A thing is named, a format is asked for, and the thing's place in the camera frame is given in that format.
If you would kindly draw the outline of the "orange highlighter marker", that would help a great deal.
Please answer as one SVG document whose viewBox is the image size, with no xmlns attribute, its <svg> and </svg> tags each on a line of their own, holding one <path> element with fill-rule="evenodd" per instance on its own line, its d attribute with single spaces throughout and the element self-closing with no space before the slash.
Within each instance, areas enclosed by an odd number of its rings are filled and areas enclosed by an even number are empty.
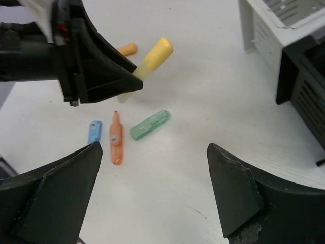
<svg viewBox="0 0 325 244">
<path fill-rule="evenodd" d="M 123 56 L 130 56 L 130 55 L 133 55 L 133 54 L 137 53 L 138 48 L 137 48 L 137 45 L 134 42 L 132 42 L 132 43 L 129 43 L 129 44 L 125 45 L 125 46 L 122 46 L 122 47 L 118 48 L 117 50 Z"/>
</svg>

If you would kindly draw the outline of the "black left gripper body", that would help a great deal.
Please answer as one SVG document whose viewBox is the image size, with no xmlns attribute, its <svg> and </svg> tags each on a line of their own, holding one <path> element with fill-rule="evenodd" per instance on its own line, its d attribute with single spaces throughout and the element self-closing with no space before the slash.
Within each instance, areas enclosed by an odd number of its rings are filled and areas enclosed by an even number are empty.
<svg viewBox="0 0 325 244">
<path fill-rule="evenodd" d="M 73 80 L 71 1 L 1 1 L 1 81 Z"/>
</svg>

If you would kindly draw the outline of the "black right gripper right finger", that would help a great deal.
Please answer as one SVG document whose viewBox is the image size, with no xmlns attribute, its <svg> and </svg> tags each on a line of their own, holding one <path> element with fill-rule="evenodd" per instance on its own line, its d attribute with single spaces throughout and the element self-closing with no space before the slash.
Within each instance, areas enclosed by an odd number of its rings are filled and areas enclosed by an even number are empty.
<svg viewBox="0 0 325 244">
<path fill-rule="evenodd" d="M 279 178 L 214 143 L 207 159 L 229 243 L 324 243 L 324 190 Z"/>
</svg>

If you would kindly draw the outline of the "yellow highlighter marker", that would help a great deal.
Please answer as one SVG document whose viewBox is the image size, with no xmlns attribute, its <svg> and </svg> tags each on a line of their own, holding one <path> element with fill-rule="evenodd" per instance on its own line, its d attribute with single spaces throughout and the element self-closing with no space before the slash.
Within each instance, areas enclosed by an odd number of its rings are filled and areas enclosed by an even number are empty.
<svg viewBox="0 0 325 244">
<path fill-rule="evenodd" d="M 142 63 L 130 73 L 144 82 L 172 53 L 173 44 L 167 37 L 162 37 L 148 52 Z M 119 103 L 125 103 L 132 94 L 133 92 L 118 95 L 117 100 Z"/>
</svg>

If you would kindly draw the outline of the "green correction tape case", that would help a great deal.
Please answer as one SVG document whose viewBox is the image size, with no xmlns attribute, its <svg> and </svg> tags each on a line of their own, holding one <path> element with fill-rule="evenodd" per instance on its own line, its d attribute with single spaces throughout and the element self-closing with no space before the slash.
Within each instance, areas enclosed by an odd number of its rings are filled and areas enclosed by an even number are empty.
<svg viewBox="0 0 325 244">
<path fill-rule="evenodd" d="M 133 140 L 138 141 L 162 126 L 170 117 L 171 114 L 167 110 L 162 110 L 133 126 L 129 130 L 130 136 Z"/>
</svg>

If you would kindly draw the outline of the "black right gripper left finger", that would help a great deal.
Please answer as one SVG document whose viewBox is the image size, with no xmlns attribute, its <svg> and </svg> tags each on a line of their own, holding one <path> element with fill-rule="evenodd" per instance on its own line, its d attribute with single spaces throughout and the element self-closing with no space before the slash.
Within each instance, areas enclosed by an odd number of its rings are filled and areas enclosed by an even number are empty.
<svg viewBox="0 0 325 244">
<path fill-rule="evenodd" d="M 95 142 L 1 179 L 1 243 L 78 243 L 102 155 Z"/>
</svg>

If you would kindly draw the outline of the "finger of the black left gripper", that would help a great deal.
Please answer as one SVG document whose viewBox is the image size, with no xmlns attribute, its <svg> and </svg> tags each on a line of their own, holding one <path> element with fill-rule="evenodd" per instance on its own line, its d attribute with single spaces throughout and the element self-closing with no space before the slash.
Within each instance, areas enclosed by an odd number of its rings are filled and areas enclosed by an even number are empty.
<svg viewBox="0 0 325 244">
<path fill-rule="evenodd" d="M 92 24 L 82 1 L 64 1 L 62 92 L 66 102 L 97 103 L 143 88 L 136 65 L 117 51 Z"/>
</svg>

